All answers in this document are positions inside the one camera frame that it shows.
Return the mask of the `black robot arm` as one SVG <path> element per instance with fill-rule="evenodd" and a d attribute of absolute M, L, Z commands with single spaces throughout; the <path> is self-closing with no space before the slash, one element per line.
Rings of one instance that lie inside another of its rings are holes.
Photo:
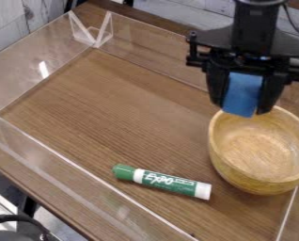
<path fill-rule="evenodd" d="M 190 31 L 185 64 L 205 73 L 209 100 L 249 118 L 271 111 L 291 82 L 299 82 L 299 39 L 277 28 L 288 0 L 234 0 L 230 25 Z"/>

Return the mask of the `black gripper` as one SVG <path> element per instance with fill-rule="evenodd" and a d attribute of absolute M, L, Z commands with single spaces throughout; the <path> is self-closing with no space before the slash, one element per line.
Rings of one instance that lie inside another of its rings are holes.
<path fill-rule="evenodd" d="M 269 48 L 256 39 L 253 43 L 234 46 L 230 27 L 226 26 L 208 31 L 190 31 L 185 41 L 189 45 L 185 65 L 201 68 L 205 72 L 209 100 L 217 107 L 222 106 L 228 70 L 265 74 L 283 69 L 283 72 L 267 75 L 263 80 L 256 114 L 269 112 L 287 81 L 299 82 L 299 39 L 276 30 Z"/>

